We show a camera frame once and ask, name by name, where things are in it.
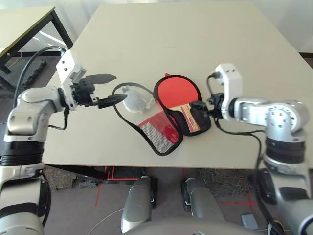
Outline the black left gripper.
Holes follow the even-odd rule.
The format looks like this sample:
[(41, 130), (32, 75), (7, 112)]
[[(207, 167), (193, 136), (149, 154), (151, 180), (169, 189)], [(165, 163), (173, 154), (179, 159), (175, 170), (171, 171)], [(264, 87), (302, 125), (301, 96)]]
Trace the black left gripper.
[(88, 75), (86, 78), (81, 79), (78, 83), (71, 85), (72, 96), (74, 101), (79, 106), (96, 106), (99, 109), (114, 106), (127, 98), (125, 94), (113, 94), (107, 98), (100, 99), (95, 97), (94, 84), (106, 84), (116, 79), (112, 74), (94, 74)]

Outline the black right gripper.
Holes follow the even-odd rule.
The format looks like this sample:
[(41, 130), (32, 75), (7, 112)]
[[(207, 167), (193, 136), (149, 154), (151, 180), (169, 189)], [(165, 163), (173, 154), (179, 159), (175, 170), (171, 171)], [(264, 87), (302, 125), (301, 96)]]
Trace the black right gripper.
[[(207, 101), (210, 105), (213, 105), (213, 109), (209, 111), (210, 116), (215, 119), (223, 119), (221, 109), (224, 101), (224, 93), (212, 94)], [(203, 110), (204, 112), (208, 111), (206, 103), (202, 101), (192, 101), (190, 102), (190, 107)]]

